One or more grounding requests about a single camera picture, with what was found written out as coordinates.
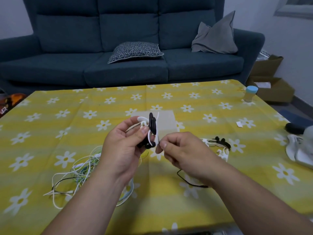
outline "sofa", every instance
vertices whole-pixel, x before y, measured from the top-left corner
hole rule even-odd
[[[24,0],[33,35],[0,40],[0,88],[35,90],[236,79],[245,83],[264,44],[234,29],[236,54],[191,52],[200,22],[222,19],[225,0]],[[108,64],[126,41],[164,56]]]

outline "blue bottle cap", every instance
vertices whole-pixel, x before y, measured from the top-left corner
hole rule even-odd
[[[246,92],[255,94],[257,93],[258,88],[256,86],[247,86]]]

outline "table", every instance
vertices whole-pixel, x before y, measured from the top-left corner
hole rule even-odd
[[[36,91],[0,120],[2,234],[39,234],[59,212],[43,194],[52,175],[102,145],[133,111],[173,110],[178,130],[225,138],[228,162],[300,213],[313,212],[313,171],[285,154],[287,120],[257,96],[241,99],[236,80]],[[243,128],[236,125],[241,121]],[[131,198],[114,211],[107,234],[208,228],[232,222],[212,189],[190,187],[155,149],[134,177]],[[64,206],[70,198],[58,196]]]

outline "gray pillow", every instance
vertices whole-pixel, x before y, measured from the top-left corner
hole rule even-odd
[[[210,52],[220,54],[234,54],[238,51],[233,37],[233,18],[235,11],[226,15],[213,27],[201,22],[198,35],[192,42],[192,52]]]
[[[156,43],[124,42],[114,49],[108,63],[125,59],[158,59],[163,55]]]

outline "cardboard piece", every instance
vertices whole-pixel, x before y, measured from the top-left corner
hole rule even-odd
[[[159,118],[157,120],[159,139],[161,140],[165,135],[169,133],[177,132],[177,124],[172,110],[160,110],[160,111],[136,111],[131,114],[131,116],[142,116],[149,119],[150,112],[156,118],[159,112]]]
[[[256,95],[264,101],[290,103],[295,90],[282,78],[251,76],[247,86],[256,86],[255,82],[270,82],[271,88],[259,88]]]
[[[256,61],[250,72],[250,76],[274,77],[283,59],[283,57],[271,55],[268,60]]]

